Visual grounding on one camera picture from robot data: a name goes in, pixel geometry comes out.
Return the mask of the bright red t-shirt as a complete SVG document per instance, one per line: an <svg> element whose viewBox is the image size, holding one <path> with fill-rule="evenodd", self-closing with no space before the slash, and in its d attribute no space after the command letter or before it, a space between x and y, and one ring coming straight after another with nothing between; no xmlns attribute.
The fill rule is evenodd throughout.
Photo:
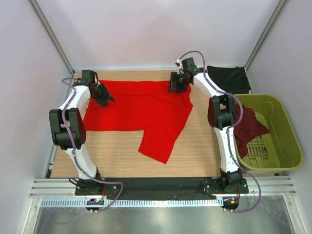
<svg viewBox="0 0 312 234"><path fill-rule="evenodd" d="M168 81L112 81L103 83L114 102L99 107L90 100L84 116L87 131L143 131L138 151L167 163L185 127L193 105L190 86L182 93L169 92Z"/></svg>

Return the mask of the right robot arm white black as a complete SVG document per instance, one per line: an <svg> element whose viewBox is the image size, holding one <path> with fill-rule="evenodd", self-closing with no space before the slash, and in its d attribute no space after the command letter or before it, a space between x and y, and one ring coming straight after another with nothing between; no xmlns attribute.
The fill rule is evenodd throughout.
<svg viewBox="0 0 312 234"><path fill-rule="evenodd" d="M168 92L185 92L188 85L192 84L208 98L207 119L216 133L221 156L219 186L223 192L231 193L243 179L235 149L234 96L218 87L204 68L195 65L193 58L178 59L175 64L178 70L171 72Z"/></svg>

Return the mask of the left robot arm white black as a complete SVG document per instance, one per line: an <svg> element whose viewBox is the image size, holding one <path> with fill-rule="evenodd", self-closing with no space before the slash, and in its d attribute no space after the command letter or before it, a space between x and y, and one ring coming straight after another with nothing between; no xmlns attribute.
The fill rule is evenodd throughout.
<svg viewBox="0 0 312 234"><path fill-rule="evenodd" d="M80 112L90 99L100 108L115 100L93 70L83 70L81 78L73 78L73 84L68 80L71 78L63 79L62 83L71 88L69 97L59 108L49 111L52 141L69 155L78 171L77 179L69 179L76 187L75 195L99 195L104 184L86 149L86 129Z"/></svg>

